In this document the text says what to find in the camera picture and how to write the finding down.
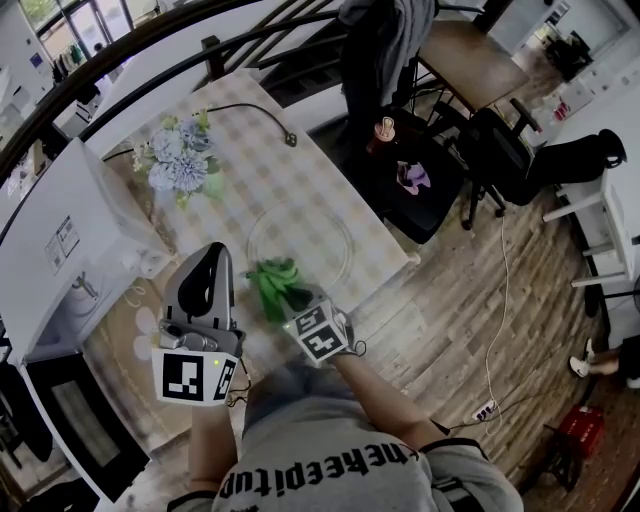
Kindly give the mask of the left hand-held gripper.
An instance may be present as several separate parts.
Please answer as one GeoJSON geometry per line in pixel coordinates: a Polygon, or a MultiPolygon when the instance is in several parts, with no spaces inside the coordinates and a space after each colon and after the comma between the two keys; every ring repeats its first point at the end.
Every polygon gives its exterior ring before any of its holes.
{"type": "Polygon", "coordinates": [[[227,400],[245,333],[232,318],[232,259],[221,242],[189,256],[166,283],[152,348],[158,400],[218,406],[227,400]]]}

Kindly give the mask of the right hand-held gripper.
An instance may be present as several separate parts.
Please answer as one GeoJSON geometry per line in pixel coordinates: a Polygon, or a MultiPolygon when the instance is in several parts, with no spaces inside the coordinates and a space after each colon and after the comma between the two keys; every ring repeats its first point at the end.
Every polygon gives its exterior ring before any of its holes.
{"type": "Polygon", "coordinates": [[[346,315],[313,284],[287,287],[282,328],[315,365],[349,347],[346,315]]]}

